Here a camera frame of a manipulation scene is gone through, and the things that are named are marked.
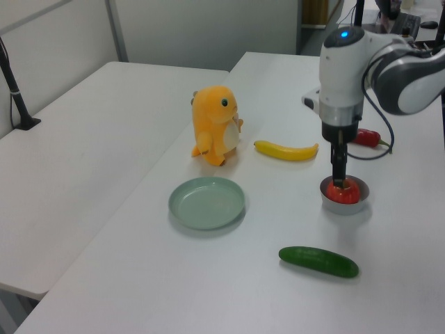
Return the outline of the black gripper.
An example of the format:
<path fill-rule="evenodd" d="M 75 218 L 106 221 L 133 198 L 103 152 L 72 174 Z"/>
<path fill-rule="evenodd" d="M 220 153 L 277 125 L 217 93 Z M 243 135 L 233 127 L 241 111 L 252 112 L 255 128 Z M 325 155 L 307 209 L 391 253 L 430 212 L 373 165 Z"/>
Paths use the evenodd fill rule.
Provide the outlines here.
<path fill-rule="evenodd" d="M 321 123 L 321 133 L 323 138 L 331 143 L 330 162 L 333 165 L 333 184 L 339 188 L 344 188 L 346 179 L 347 145 L 335 143 L 350 143 L 358 133 L 358 122 L 351 125 L 334 126 L 326 122 Z"/>

